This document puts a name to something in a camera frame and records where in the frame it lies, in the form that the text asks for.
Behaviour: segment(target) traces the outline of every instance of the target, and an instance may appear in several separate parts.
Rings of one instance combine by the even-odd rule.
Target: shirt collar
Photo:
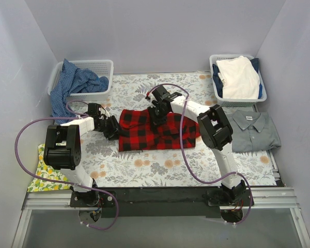
[[[252,123],[246,119],[246,116],[251,116],[253,117],[253,120],[256,120],[256,121]],[[232,118],[242,130],[247,129],[250,125],[252,125],[259,133],[263,130],[265,123],[266,123],[266,119],[267,119],[265,113],[246,112],[246,111],[241,111],[241,110],[237,110],[232,115]]]

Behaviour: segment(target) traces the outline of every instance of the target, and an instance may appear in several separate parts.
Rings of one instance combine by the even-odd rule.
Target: gray floor
[[[111,219],[99,220],[101,226]],[[119,218],[108,231],[81,225],[78,211],[34,210],[23,247],[301,247],[289,209],[253,209],[233,228],[202,217]]]

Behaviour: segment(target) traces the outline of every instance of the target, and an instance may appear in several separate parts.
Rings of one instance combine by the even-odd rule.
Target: lemon print cloth
[[[43,151],[45,148],[45,144],[41,144],[38,146],[39,152],[39,163],[36,171],[36,175],[49,178],[53,180],[59,180],[68,182],[68,178],[63,175],[59,170],[53,169],[51,166],[48,166],[43,161]],[[65,183],[55,183],[55,182],[47,182],[43,180],[39,180],[37,178],[33,179],[30,185],[27,187],[28,192],[38,192],[38,191],[50,191],[50,190],[67,190],[70,185]]]

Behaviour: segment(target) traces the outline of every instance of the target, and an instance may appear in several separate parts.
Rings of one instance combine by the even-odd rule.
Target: folded gray shirt
[[[237,110],[227,115],[233,128],[234,152],[270,150],[281,147],[275,125],[268,113]]]

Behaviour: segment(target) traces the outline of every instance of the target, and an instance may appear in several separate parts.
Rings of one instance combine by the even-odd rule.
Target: white wall
[[[310,235],[310,1],[286,1],[257,56],[268,93],[261,110],[282,141],[275,159]]]
[[[32,119],[50,114],[45,88],[56,63],[26,3],[0,0],[0,247],[12,244],[31,181],[14,157],[15,136]],[[47,124],[26,130],[20,145],[33,171]]]
[[[56,59],[115,73],[209,70],[216,53],[256,55],[285,0],[26,0]]]

